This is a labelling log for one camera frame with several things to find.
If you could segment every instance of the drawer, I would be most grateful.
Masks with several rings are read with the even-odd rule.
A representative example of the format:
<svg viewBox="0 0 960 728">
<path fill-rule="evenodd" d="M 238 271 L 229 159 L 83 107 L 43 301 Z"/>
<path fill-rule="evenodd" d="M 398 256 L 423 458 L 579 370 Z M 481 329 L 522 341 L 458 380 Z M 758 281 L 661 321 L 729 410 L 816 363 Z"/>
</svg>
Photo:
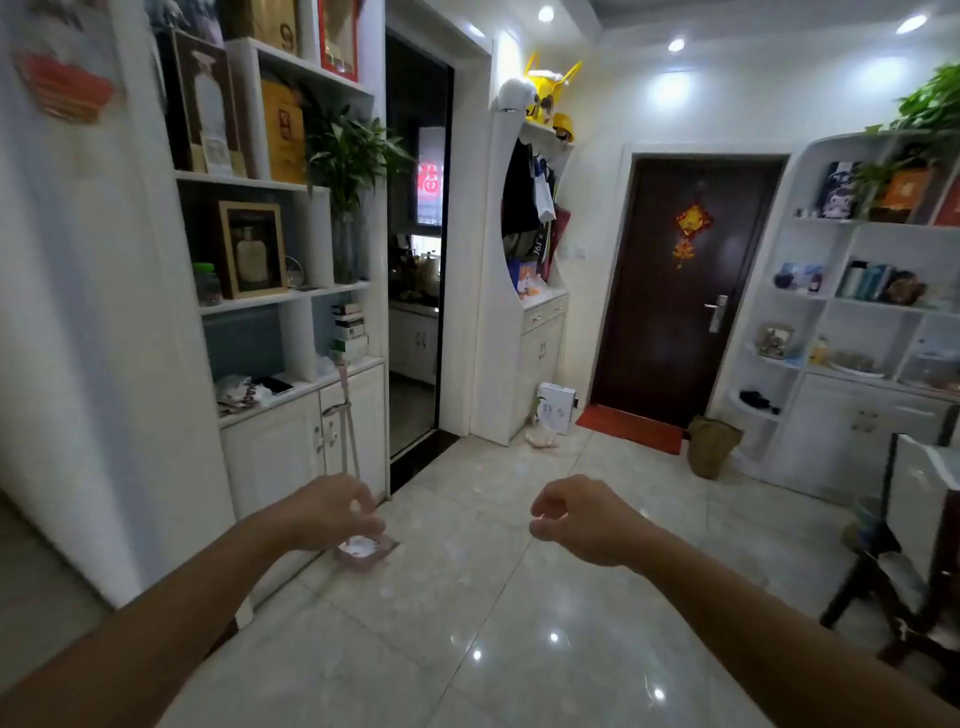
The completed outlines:
<svg viewBox="0 0 960 728">
<path fill-rule="evenodd" d="M 551 319 L 563 316 L 566 313 L 566 305 L 570 300 L 568 295 L 560 296 L 553 301 L 542 303 L 536 308 L 531 308 L 523 314 L 523 333 L 532 331 L 536 327 L 543 326 Z"/>
</svg>

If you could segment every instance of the bag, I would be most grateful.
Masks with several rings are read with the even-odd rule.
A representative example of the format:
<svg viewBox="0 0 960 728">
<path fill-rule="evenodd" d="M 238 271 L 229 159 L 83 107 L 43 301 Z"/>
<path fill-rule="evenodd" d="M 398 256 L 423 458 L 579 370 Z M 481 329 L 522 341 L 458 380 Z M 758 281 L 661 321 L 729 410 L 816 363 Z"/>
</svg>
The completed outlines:
<svg viewBox="0 0 960 728">
<path fill-rule="evenodd" d="M 707 480 L 716 480 L 727 456 L 743 439 L 743 430 L 699 415 L 686 430 L 690 433 L 686 450 L 690 469 Z"/>
</svg>

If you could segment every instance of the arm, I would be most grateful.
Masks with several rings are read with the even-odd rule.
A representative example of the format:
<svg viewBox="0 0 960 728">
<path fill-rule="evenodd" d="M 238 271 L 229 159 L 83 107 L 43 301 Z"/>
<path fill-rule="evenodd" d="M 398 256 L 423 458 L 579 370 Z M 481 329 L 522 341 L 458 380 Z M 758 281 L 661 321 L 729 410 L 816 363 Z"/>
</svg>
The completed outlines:
<svg viewBox="0 0 960 728">
<path fill-rule="evenodd" d="M 334 475 L 240 521 L 0 699 L 0 725 L 156 724 L 274 561 L 382 533 L 373 509 L 365 485 Z"/>
<path fill-rule="evenodd" d="M 547 484 L 530 532 L 648 578 L 779 728 L 957 725 L 960 713 L 647 521 L 606 483 Z"/>
</svg>

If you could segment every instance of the red door mat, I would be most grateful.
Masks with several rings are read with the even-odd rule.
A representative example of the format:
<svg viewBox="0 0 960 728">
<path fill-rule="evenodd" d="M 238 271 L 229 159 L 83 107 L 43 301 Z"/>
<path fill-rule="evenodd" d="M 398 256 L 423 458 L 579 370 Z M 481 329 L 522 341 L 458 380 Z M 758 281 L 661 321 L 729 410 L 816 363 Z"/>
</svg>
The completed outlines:
<svg viewBox="0 0 960 728">
<path fill-rule="evenodd" d="M 679 455 L 684 442 L 684 431 L 676 425 L 648 420 L 601 404 L 588 404 L 577 425 L 621 440 L 633 440 L 671 455 Z"/>
</svg>

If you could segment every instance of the door handle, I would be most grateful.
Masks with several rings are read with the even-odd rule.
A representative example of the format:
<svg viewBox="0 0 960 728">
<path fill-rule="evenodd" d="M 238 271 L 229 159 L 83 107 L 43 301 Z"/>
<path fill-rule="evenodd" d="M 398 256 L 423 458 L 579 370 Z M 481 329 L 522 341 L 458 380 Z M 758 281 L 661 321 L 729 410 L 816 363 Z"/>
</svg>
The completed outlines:
<svg viewBox="0 0 960 728">
<path fill-rule="evenodd" d="M 723 325 L 723 315 L 727 310 L 727 301 L 730 296 L 717 296 L 717 303 L 704 303 L 704 308 L 712 308 L 713 315 L 710 316 L 710 326 L 708 331 L 716 333 Z"/>
</svg>

